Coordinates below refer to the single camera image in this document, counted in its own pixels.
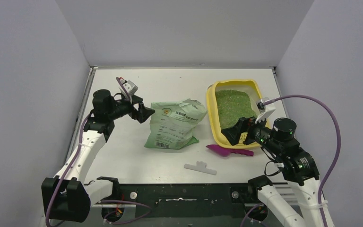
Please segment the green cat litter bag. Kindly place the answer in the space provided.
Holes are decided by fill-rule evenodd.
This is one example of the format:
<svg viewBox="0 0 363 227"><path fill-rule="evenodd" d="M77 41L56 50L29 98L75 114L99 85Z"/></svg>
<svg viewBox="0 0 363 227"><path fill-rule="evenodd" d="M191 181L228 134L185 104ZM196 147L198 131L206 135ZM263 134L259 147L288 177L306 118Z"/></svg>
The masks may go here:
<svg viewBox="0 0 363 227"><path fill-rule="evenodd" d="M150 118L150 135L145 148L180 150L199 143L193 133L207 115L206 107L198 100L152 102L155 113Z"/></svg>

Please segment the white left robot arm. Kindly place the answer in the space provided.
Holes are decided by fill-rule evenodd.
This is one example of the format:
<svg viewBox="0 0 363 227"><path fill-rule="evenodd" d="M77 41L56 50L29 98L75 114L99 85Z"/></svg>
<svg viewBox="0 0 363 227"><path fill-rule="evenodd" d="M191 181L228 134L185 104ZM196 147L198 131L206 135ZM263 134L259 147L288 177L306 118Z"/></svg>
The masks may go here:
<svg viewBox="0 0 363 227"><path fill-rule="evenodd" d="M114 121L128 115L144 123L155 110L144 106L143 99L136 95L122 94L116 100L107 89L93 94L93 109L82 122L79 141L64 166L54 177L44 179L41 189L45 212L45 224L51 226L52 219L84 222L93 205L106 199L117 202L121 190L117 178L98 177L85 185L86 175L98 152L107 143L114 130Z"/></svg>

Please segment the magenta plastic scoop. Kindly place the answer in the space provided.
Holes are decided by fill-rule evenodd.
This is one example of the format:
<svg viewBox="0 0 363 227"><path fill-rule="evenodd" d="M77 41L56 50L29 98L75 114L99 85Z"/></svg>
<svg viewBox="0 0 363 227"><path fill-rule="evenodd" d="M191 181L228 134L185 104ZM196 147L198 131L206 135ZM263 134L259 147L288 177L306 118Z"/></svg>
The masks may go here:
<svg viewBox="0 0 363 227"><path fill-rule="evenodd" d="M213 153L215 153L219 156L222 156L222 157L228 157L231 154L238 154L238 155L249 156L249 157L254 156L254 152L251 150L223 148L217 144L206 145L206 148L208 148Z"/></svg>

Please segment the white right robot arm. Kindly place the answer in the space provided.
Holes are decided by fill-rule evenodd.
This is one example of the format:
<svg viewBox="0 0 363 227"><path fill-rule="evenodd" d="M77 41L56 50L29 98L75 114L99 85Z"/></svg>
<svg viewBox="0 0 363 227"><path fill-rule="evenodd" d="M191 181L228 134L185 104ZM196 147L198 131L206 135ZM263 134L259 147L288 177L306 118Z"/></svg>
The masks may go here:
<svg viewBox="0 0 363 227"><path fill-rule="evenodd" d="M273 162L294 192L301 213L291 207L265 175L248 181L248 198L263 203L285 227L334 226L322 195L315 161L294 137L296 123L288 118L278 118L273 127L268 128L265 123L255 120L254 117L240 118L236 125L222 129L221 133L231 145L238 143L243 132L247 134L244 144L260 144L273 157Z"/></svg>

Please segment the white bag sealing clip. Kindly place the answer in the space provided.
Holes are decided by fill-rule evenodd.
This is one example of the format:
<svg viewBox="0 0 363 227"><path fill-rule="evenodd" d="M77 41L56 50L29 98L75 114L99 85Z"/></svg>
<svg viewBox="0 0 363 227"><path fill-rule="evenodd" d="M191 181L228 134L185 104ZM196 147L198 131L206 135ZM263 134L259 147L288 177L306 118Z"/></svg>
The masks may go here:
<svg viewBox="0 0 363 227"><path fill-rule="evenodd" d="M206 173L206 174L209 174L209 175L216 175L217 174L216 170L208 169L207 164L205 162L202 162L202 161L197 161L195 165L184 164L184 168L189 169L189 170L193 170L193 171L197 171L197 172L201 172L201 173Z"/></svg>

